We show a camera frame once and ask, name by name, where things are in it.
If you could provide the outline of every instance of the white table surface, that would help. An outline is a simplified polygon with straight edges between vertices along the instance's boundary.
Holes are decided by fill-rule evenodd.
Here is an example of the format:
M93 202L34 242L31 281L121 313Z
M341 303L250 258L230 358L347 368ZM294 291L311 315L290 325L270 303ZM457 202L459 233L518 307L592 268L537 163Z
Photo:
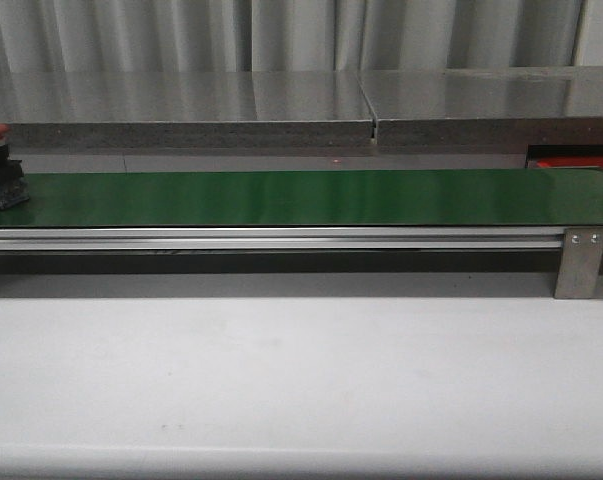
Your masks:
M551 283L0 276L0 475L603 475L603 298Z

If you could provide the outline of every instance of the white curtain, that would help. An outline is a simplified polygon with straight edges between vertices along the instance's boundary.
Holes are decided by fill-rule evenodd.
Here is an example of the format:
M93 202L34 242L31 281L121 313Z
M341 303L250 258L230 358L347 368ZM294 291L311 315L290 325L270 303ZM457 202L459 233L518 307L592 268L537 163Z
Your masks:
M580 0L0 0L0 71L571 63Z

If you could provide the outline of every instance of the aluminum rail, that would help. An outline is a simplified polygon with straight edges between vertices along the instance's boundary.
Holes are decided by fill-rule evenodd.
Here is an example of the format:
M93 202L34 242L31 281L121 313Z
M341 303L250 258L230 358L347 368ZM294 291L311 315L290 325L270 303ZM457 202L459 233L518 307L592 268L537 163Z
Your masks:
M0 229L0 251L559 249L567 227Z

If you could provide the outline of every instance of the metal bracket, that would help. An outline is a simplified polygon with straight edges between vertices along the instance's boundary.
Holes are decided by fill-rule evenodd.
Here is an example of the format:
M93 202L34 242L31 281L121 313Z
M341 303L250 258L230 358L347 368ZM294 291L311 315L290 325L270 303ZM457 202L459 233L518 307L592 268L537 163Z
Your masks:
M592 298L603 257L603 227L568 228L555 298Z

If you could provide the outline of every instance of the green conveyor belt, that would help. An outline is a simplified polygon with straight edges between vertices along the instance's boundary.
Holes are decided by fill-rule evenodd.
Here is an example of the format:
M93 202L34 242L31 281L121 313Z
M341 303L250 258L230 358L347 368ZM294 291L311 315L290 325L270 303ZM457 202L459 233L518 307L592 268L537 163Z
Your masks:
M603 225L596 169L27 175L0 227Z

